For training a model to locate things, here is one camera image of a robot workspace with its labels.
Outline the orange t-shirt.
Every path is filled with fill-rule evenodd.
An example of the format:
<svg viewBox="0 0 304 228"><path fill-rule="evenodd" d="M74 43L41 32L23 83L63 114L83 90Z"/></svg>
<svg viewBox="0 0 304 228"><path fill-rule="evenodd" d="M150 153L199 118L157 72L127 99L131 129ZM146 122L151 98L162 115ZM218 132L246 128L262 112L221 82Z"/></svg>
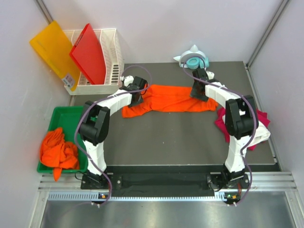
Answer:
<svg viewBox="0 0 304 228"><path fill-rule="evenodd" d="M40 162L53 169L54 181L58 181L63 170L80 168L77 146L65 140L62 127L49 131L43 139L39 154Z"/></svg>
<svg viewBox="0 0 304 228"><path fill-rule="evenodd" d="M148 112L205 112L215 111L218 103L209 98L201 101L190 97L192 88L182 86L151 85L142 95L143 102L122 109L123 118L142 116Z"/></svg>

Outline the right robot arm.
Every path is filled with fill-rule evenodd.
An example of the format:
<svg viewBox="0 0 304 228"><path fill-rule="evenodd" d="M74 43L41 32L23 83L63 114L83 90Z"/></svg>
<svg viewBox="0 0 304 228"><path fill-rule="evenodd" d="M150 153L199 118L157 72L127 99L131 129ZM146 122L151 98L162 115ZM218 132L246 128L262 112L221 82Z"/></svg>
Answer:
<svg viewBox="0 0 304 228"><path fill-rule="evenodd" d="M226 88L216 79L209 79L205 69L192 72L194 84L190 96L203 101L213 99L225 109L225 128L229 134L228 156L215 181L220 187L233 188L245 176L246 153L258 127L255 100Z"/></svg>

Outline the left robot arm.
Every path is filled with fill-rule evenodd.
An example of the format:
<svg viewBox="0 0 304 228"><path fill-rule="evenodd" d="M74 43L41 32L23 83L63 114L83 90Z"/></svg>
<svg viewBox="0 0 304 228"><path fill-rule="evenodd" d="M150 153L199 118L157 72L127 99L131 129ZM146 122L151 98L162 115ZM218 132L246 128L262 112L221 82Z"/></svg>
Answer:
<svg viewBox="0 0 304 228"><path fill-rule="evenodd" d="M109 133L110 117L124 107L132 107L143 102L142 91L148 83L141 77L127 76L123 86L106 99L91 102L83 106L80 126L76 133L85 146L88 157L87 171L83 174L81 189L105 189L109 183L105 175L107 168L104 156L104 141Z"/></svg>

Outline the teal cat-ear headphones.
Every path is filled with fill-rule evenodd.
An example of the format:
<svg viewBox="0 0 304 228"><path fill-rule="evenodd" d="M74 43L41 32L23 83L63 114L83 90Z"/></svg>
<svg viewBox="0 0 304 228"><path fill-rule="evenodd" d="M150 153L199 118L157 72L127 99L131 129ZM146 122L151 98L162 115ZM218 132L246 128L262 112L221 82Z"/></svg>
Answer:
<svg viewBox="0 0 304 228"><path fill-rule="evenodd" d="M196 45L193 45L189 50L179 56L175 56L173 59L178 62L181 68L195 70L209 67L209 58Z"/></svg>

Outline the white file organizer basket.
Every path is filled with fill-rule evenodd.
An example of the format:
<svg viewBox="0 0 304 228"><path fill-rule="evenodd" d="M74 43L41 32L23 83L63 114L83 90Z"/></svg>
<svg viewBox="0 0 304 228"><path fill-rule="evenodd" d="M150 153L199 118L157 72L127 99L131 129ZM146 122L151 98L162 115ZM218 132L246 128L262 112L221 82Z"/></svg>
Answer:
<svg viewBox="0 0 304 228"><path fill-rule="evenodd" d="M80 74L77 87L71 91L66 85L64 88L70 95L105 95L113 94L122 86L121 76L124 71L124 58L119 42L117 29L95 29L95 35L102 46L106 76L103 85L91 85L83 74Z"/></svg>

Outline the red folder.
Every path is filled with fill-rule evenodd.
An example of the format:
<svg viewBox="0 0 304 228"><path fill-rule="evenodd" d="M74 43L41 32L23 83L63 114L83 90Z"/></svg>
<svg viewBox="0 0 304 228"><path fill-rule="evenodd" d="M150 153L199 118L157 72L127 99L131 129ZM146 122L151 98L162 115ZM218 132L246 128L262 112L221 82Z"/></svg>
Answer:
<svg viewBox="0 0 304 228"><path fill-rule="evenodd" d="M90 84L103 85L105 83L105 58L91 24L85 25L69 55Z"/></svg>

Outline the magenta folded t-shirt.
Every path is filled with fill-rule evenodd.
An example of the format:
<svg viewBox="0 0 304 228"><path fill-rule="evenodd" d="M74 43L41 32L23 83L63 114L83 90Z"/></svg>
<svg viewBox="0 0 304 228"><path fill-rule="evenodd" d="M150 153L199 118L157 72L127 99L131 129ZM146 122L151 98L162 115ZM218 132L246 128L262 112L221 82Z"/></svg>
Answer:
<svg viewBox="0 0 304 228"><path fill-rule="evenodd" d="M270 120L267 117L267 113L261 112L258 109L256 110L256 113L257 113L257 116L258 116L258 120L261 121L266 126L266 128L267 128L269 126L269 124L270 124ZM218 117L217 117L217 119L215 121L215 125L223 132L224 137L225 137L225 141L227 143L229 143L230 136L229 136L229 134L228 134L228 132L226 130L225 124L224 124L225 109L224 108L220 108L217 111L217 115L218 115ZM256 146L248 147L247 149L250 150L250 151L253 151L255 148L256 148Z"/></svg>

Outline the green plastic bin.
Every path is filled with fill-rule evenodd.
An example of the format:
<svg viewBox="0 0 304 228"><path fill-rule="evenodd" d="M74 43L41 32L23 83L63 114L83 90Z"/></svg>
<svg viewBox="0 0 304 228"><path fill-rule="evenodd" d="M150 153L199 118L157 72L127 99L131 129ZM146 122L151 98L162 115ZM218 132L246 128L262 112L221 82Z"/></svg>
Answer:
<svg viewBox="0 0 304 228"><path fill-rule="evenodd" d="M48 132L55 130L58 127L62 127L65 134L65 140L76 144L74 140L74 134L80 119L82 109L83 108L81 106L56 107L52 114ZM87 156L79 148L78 159L80 164L80 168L78 170L63 170L62 173L75 173L78 171L85 172L88 166L88 160ZM39 159L37 172L53 174L53 169L43 165Z"/></svg>

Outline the white folded t-shirt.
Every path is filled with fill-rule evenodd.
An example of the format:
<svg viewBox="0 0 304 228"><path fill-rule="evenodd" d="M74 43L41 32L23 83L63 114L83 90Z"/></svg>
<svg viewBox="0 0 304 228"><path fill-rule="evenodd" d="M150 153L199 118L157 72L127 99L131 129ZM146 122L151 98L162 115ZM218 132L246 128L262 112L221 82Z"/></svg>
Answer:
<svg viewBox="0 0 304 228"><path fill-rule="evenodd" d="M259 121L258 127L255 132L255 136L248 146L253 147L259 143L262 143L268 140L270 135L271 135L270 131L266 128L266 126L261 121Z"/></svg>

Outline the orange t-shirt in bin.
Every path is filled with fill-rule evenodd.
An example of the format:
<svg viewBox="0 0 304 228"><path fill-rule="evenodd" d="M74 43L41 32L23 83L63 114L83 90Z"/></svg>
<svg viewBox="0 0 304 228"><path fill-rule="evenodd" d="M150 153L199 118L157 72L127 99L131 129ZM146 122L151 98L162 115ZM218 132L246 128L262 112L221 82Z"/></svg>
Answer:
<svg viewBox="0 0 304 228"><path fill-rule="evenodd" d="M53 169L54 181L58 181L63 170L80 168L77 146L65 140L62 127L49 131L43 139L39 154L40 162Z"/></svg>

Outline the yellow folder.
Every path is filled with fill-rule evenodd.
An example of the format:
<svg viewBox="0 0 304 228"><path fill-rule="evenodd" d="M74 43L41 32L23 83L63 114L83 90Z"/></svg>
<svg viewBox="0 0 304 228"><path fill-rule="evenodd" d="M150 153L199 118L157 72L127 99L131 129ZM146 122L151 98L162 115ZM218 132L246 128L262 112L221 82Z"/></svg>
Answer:
<svg viewBox="0 0 304 228"><path fill-rule="evenodd" d="M59 24L51 22L29 43L65 86L70 91L75 91L80 70L70 57L73 45Z"/></svg>

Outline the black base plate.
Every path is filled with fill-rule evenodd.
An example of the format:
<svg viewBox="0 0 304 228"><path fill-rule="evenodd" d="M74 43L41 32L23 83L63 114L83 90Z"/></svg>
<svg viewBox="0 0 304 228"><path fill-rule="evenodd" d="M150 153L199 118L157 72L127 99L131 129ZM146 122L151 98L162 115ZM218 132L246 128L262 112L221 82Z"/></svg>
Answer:
<svg viewBox="0 0 304 228"><path fill-rule="evenodd" d="M227 186L215 181L223 165L151 165L108 166L105 173L112 183L112 197L202 197L214 196L216 190L249 187L249 170L245 176Z"/></svg>

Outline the aluminium frame rail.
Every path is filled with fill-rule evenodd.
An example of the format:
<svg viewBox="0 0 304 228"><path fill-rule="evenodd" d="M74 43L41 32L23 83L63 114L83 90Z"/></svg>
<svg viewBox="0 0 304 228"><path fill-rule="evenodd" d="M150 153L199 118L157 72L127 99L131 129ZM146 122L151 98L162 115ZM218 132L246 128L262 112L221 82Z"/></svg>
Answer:
<svg viewBox="0 0 304 228"><path fill-rule="evenodd" d="M254 192L287 192L296 191L293 177L287 172L255 172L253 181L248 179L231 188L223 187L214 191L202 184L187 185L131 185L126 186L122 178L114 180L113 190L84 190L82 183L73 177L64 176L58 183L51 182L50 176L43 176L38 190L45 192L49 200L93 201L222 201L237 200L246 191Z"/></svg>

